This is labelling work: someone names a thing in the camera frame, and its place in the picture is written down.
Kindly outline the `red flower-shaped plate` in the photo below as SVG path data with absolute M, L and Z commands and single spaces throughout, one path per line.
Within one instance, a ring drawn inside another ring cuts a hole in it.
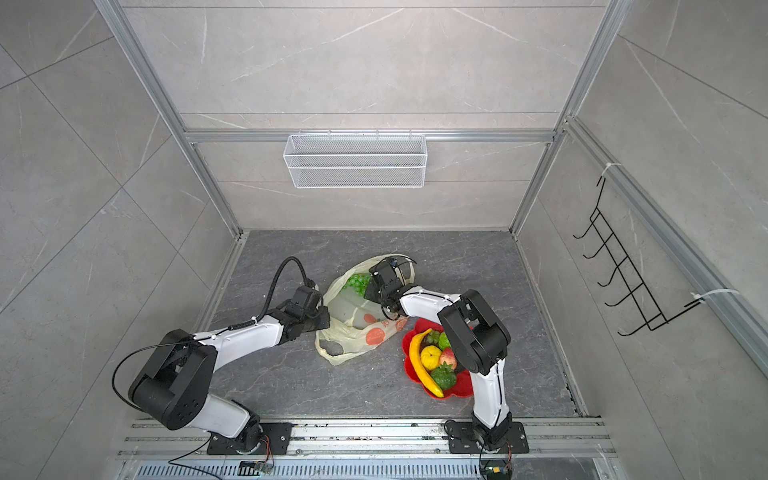
M 469 372 L 460 369 L 447 335 L 437 323 L 419 318 L 401 342 L 403 369 L 432 398 L 469 398 Z

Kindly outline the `cream plastic shopping bag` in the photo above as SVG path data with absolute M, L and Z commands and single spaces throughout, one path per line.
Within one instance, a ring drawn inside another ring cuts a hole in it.
M 383 258 L 379 255 L 354 265 L 335 279 L 323 295 L 330 327 L 316 332 L 314 345 L 317 353 L 333 366 L 376 349 L 407 323 L 405 316 L 384 313 L 379 304 L 358 296 L 351 289 L 342 289 L 352 274 L 368 273 Z

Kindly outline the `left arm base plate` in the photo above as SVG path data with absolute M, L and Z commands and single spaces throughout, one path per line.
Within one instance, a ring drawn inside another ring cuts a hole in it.
M 234 439 L 212 434 L 206 453 L 212 456 L 225 455 L 285 455 L 291 440 L 293 424 L 290 422 L 268 422 L 250 425 Z

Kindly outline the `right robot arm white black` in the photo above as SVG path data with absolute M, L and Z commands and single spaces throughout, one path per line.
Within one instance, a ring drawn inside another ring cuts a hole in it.
M 378 261 L 369 273 L 367 299 L 387 312 L 423 318 L 443 327 L 458 365 L 470 375 L 476 441 L 488 451 L 500 448 L 512 426 L 503 379 L 511 336 L 502 321 L 475 290 L 445 294 L 407 285 L 395 257 Z

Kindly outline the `yellow fake bell pepper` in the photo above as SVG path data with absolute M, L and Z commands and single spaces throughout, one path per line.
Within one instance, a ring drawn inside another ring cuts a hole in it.
M 442 351 L 434 345 L 424 347 L 420 352 L 420 361 L 424 369 L 432 372 L 439 367 L 439 357 Z

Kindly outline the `green fake grapes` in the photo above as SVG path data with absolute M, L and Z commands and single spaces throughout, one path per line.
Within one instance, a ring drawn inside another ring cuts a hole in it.
M 346 280 L 342 289 L 351 289 L 358 296 L 365 297 L 370 281 L 369 273 L 354 273 Z

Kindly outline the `yellow fake banana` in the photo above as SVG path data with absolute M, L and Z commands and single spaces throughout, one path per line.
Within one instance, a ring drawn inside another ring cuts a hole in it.
M 412 338 L 409 344 L 408 358 L 422 386 L 434 397 L 443 398 L 444 397 L 443 390 L 437 385 L 437 383 L 434 381 L 431 375 L 427 372 L 427 370 L 425 369 L 424 365 L 421 362 L 421 355 L 420 355 L 421 342 L 423 338 L 431 332 L 432 332 L 432 329 L 427 329 L 424 332 L 417 334 Z

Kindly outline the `green fake custard apple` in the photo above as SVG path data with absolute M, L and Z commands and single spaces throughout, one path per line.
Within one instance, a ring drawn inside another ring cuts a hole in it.
M 450 349 L 451 348 L 450 341 L 449 341 L 448 336 L 447 336 L 447 334 L 445 332 L 441 332 L 439 334 L 437 346 L 440 348 L 441 351 L 445 351 L 446 349 Z

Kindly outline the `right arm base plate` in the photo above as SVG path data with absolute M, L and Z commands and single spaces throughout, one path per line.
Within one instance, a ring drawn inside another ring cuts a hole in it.
M 447 420 L 443 430 L 448 437 L 451 454 L 507 453 L 527 454 L 530 452 L 527 434 L 521 422 L 506 419 L 499 426 L 488 429 L 478 422 Z

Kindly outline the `red fake apple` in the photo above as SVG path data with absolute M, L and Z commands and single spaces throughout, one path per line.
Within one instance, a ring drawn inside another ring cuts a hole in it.
M 446 348 L 442 351 L 439 357 L 439 366 L 447 366 L 451 370 L 455 370 L 458 366 L 458 362 L 451 348 Z

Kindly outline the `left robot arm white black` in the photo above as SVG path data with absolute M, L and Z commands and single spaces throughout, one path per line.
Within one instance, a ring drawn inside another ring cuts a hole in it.
M 210 393 L 214 373 L 252 353 L 330 326 L 328 308 L 314 288 L 301 286 L 261 319 L 219 333 L 169 332 L 128 389 L 128 400 L 169 430 L 194 427 L 235 438 L 257 427 L 258 416 Z

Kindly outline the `green fake pepper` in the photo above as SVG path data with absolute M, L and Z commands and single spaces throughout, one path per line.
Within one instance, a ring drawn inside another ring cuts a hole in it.
M 456 373 L 448 364 L 443 364 L 434 369 L 431 372 L 431 378 L 443 392 L 452 389 L 457 383 Z

